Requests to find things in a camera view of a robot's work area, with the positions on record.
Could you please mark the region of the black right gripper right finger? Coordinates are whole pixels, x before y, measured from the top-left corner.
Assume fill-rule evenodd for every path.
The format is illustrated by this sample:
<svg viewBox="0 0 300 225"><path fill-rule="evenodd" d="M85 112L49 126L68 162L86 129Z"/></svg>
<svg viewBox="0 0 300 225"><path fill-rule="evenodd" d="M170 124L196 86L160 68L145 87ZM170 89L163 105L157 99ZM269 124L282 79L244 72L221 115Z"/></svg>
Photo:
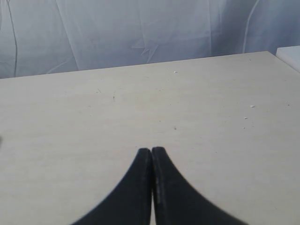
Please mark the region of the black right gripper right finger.
<svg viewBox="0 0 300 225"><path fill-rule="evenodd" d="M157 225L224 225L225 213L181 175L163 147L152 148Z"/></svg>

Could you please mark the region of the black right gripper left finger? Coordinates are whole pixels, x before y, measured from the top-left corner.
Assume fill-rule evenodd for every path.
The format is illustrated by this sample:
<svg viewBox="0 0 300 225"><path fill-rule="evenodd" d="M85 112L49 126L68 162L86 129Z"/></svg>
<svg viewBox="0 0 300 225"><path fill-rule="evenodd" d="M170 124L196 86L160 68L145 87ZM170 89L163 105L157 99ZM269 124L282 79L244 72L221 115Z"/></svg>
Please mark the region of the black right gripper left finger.
<svg viewBox="0 0 300 225"><path fill-rule="evenodd" d="M113 191L75 225L149 225L152 202L152 155L137 151L128 171Z"/></svg>

